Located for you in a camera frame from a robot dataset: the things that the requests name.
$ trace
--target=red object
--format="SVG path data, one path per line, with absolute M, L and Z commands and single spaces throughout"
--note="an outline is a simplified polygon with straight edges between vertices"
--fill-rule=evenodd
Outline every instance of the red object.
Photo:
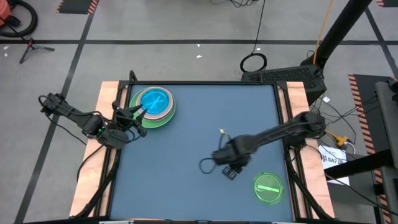
M 7 0 L 0 0 L 0 16 L 6 20 L 11 15 L 10 6 Z

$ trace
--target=blue tabletop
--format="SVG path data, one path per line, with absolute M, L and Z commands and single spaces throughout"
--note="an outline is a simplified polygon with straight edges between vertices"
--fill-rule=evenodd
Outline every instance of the blue tabletop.
M 149 86 L 134 85 L 132 97 Z M 218 149 L 219 128 L 231 137 L 256 134 L 279 124 L 275 94 L 265 85 L 161 85 L 177 105 L 163 127 L 128 144 L 121 154 L 111 218 L 292 222 L 282 141 L 262 146 L 234 180 L 223 167 L 202 174 L 200 159 Z M 210 169 L 211 161 L 203 164 Z M 252 192 L 262 171 L 277 174 L 286 194 L 263 204 Z

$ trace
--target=floor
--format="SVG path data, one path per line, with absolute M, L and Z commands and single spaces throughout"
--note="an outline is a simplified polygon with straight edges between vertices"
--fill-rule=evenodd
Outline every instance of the floor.
M 85 147 L 61 129 L 49 130 L 39 95 L 62 91 L 71 105 L 91 111 L 101 82 L 125 80 L 131 69 L 139 80 L 240 80 L 239 63 L 253 48 L 240 40 L 254 40 L 262 3 L 236 9 L 207 0 L 99 0 L 95 14 L 87 16 L 57 14 L 56 0 L 26 1 L 39 15 L 32 36 L 56 50 L 32 52 L 20 65 L 25 45 L 0 37 L 0 223 L 69 214 Z M 325 33 L 346 2 L 335 1 Z M 267 55 L 267 68 L 299 65 L 314 49 L 327 9 L 328 1 L 267 0 L 259 34 L 263 44 L 257 46 Z M 363 14 L 345 37 L 353 41 L 337 47 L 324 70 L 326 95 L 340 112 L 354 105 L 347 74 L 398 76 L 391 60 L 398 60 L 398 23 L 393 23 L 398 9 L 376 2 L 369 9 L 376 27 Z M 23 9 L 15 15 L 29 20 Z M 259 63 L 248 61 L 247 70 Z M 357 152 L 365 154 L 357 117 L 348 121 L 358 134 Z M 83 137 L 65 118 L 58 123 Z M 341 121 L 330 131 L 353 137 Z M 371 207 L 333 206 L 342 220 L 375 222 Z

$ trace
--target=gray floor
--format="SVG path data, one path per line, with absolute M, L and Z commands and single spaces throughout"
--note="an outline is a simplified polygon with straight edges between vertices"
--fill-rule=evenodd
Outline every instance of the gray floor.
M 36 39 L 79 40 L 87 16 L 57 14 L 59 1 L 27 0 L 39 14 Z M 347 0 L 335 1 L 329 27 Z M 268 0 L 259 39 L 316 40 L 328 1 Z M 398 40 L 398 9 L 369 7 L 386 40 Z M 180 40 L 253 39 L 261 1 L 235 9 L 230 3 L 211 5 L 207 0 L 100 0 L 88 39 Z M 29 18 L 23 10 L 21 18 Z M 377 40 L 365 15 L 345 40 Z M 77 45 L 51 45 L 55 52 L 31 53 L 23 65 L 18 60 L 24 45 L 0 45 L 0 223 L 13 223 L 21 204 L 37 156 L 49 127 L 37 102 L 39 95 L 60 92 L 68 75 Z M 172 44 L 172 45 L 84 45 L 67 100 L 81 109 L 95 108 L 100 84 L 105 80 L 127 79 L 133 69 L 140 80 L 239 80 L 240 60 L 252 45 Z M 268 69 L 298 65 L 313 45 L 258 45 L 268 57 Z M 398 60 L 398 46 L 388 46 Z M 248 70 L 258 66 L 255 59 Z M 342 45 L 330 57 L 324 74 L 326 95 L 331 104 L 345 112 L 353 107 L 348 85 L 349 73 L 393 76 L 380 45 Z M 333 113 L 329 107 L 323 111 Z M 365 154 L 358 119 L 348 121 L 357 132 L 357 151 Z M 60 124 L 81 136 L 66 119 Z M 353 137 L 350 128 L 339 122 L 330 131 Z M 65 131 L 56 129 L 49 153 L 35 188 L 25 222 L 67 218 L 76 185 L 76 171 L 84 146 Z M 374 220 L 371 207 L 333 202 L 342 220 Z

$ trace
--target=vacuum cleaner hose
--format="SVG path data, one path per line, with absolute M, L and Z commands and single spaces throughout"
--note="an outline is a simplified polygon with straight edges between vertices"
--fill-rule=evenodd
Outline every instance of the vacuum cleaner hose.
M 24 30 L 18 31 L 18 34 L 14 33 L 14 32 L 4 32 L 4 31 L 0 30 L 0 36 L 3 36 L 3 37 L 24 37 L 26 35 L 29 35 L 29 34 L 33 33 L 33 31 L 37 27 L 37 22 L 38 22 L 37 13 L 36 13 L 35 9 L 30 4 L 27 4 L 26 2 L 24 2 L 22 0 L 12 0 L 12 2 L 14 4 L 17 4 L 17 5 L 20 5 L 20 6 L 24 7 L 24 8 L 26 8 L 30 12 L 30 14 L 32 16 L 32 19 L 30 21 L 29 26 L 27 26 L 26 29 L 24 29 Z

